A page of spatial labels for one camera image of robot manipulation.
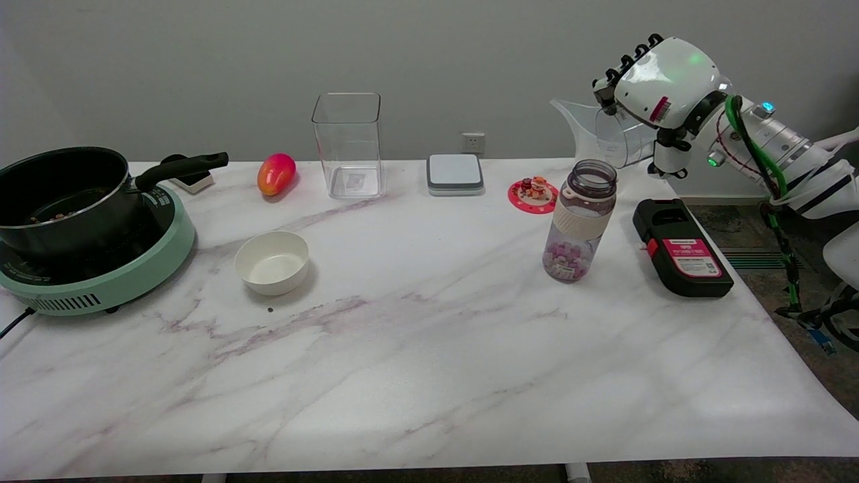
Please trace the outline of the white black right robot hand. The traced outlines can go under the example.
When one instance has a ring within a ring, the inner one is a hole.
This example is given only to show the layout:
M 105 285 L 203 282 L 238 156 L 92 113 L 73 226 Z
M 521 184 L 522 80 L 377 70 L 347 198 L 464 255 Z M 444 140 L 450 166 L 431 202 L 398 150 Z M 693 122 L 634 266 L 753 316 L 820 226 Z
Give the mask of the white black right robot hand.
M 652 34 L 633 56 L 592 82 L 606 113 L 623 110 L 656 132 L 648 172 L 685 178 L 695 138 L 728 98 L 720 70 L 705 52 L 678 37 Z

